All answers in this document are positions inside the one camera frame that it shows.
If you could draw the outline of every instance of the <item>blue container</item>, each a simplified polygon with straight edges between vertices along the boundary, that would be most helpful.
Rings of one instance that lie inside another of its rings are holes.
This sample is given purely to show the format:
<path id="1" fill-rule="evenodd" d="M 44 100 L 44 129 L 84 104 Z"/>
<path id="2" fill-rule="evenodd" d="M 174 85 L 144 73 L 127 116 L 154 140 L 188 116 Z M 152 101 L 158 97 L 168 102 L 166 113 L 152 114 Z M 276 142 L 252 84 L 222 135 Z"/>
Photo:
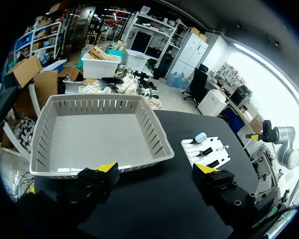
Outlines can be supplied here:
<path id="1" fill-rule="evenodd" d="M 179 75 L 178 78 L 176 78 L 175 82 L 174 82 L 174 87 L 175 88 L 180 88 L 182 86 L 184 82 L 184 78 L 182 75 Z"/>
<path id="2" fill-rule="evenodd" d="M 181 88 L 186 91 L 189 88 L 189 85 L 190 85 L 189 79 L 185 79 L 183 84 L 181 85 Z"/>
<path id="3" fill-rule="evenodd" d="M 175 72 L 174 74 L 169 74 L 168 77 L 167 77 L 166 84 L 169 87 L 174 87 L 174 84 L 175 84 L 175 81 L 176 81 L 177 77 L 178 77 L 177 72 Z"/>

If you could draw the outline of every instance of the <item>black sneaker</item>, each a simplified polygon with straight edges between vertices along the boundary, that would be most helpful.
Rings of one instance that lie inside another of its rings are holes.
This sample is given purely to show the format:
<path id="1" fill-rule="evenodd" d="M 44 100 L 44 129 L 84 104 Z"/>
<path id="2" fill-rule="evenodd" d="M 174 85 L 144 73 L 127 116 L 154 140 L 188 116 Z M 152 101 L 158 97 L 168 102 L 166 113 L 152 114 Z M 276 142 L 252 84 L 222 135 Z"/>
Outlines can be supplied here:
<path id="1" fill-rule="evenodd" d="M 157 87 L 153 84 L 153 82 L 149 82 L 149 91 L 151 98 L 159 99 Z"/>

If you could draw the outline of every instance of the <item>white storage bin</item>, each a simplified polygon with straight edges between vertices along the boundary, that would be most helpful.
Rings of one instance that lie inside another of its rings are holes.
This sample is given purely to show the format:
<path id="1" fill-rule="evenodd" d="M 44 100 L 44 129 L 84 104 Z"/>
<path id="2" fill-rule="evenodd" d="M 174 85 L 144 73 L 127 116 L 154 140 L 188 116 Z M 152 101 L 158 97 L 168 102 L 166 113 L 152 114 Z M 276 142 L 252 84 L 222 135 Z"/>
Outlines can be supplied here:
<path id="1" fill-rule="evenodd" d="M 101 79 L 102 77 L 113 77 L 118 64 L 121 62 L 120 56 L 110 55 L 113 61 L 92 59 L 89 53 L 85 53 L 83 60 L 83 78 Z"/>
<path id="2" fill-rule="evenodd" d="M 65 84 L 65 90 L 68 92 L 73 92 L 73 93 L 78 93 L 79 92 L 79 86 L 81 86 L 83 84 L 84 81 L 78 81 L 78 82 L 74 82 L 74 81 L 63 81 L 63 83 Z"/>
<path id="3" fill-rule="evenodd" d="M 127 49 L 126 52 L 127 54 L 124 55 L 124 65 L 126 65 L 126 67 L 132 66 L 135 71 L 141 71 L 145 63 L 150 59 L 149 56 L 139 51 Z"/>

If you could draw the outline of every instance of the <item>white sneaker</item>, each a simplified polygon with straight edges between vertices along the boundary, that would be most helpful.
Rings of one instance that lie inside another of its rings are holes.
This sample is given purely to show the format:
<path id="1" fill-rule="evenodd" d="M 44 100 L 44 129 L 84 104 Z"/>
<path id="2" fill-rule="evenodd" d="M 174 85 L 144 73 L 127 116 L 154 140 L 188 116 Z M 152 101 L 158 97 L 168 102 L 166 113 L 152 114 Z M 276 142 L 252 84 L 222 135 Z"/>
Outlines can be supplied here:
<path id="1" fill-rule="evenodd" d="M 123 84 L 116 84 L 117 91 L 120 94 L 123 94 L 126 91 L 126 89 L 129 87 L 129 85 L 132 84 L 132 81 L 134 80 L 134 76 L 128 75 L 125 76 L 122 80 L 124 81 Z"/>

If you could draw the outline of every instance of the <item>cable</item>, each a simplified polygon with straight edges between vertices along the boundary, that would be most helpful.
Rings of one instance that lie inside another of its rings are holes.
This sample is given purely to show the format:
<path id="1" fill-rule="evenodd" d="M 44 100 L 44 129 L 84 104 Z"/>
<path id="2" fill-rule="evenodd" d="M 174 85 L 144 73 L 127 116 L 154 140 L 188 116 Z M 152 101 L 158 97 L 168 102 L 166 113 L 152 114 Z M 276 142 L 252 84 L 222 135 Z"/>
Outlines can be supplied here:
<path id="1" fill-rule="evenodd" d="M 288 211 L 290 211 L 290 210 L 298 210 L 298 209 L 299 209 L 299 206 L 294 206 L 294 207 L 285 208 L 285 209 L 283 209 L 283 210 L 281 210 L 281 211 L 279 211 L 279 212 L 276 212 L 275 214 L 271 215 L 270 217 L 265 218 L 265 219 L 263 219 L 262 221 L 253 224 L 253 225 L 251 226 L 251 229 L 254 229 L 254 228 L 259 227 L 259 226 L 263 226 L 264 224 L 270 222 L 272 219 L 281 216 L 281 215 L 284 214 L 285 212 L 288 212 Z"/>

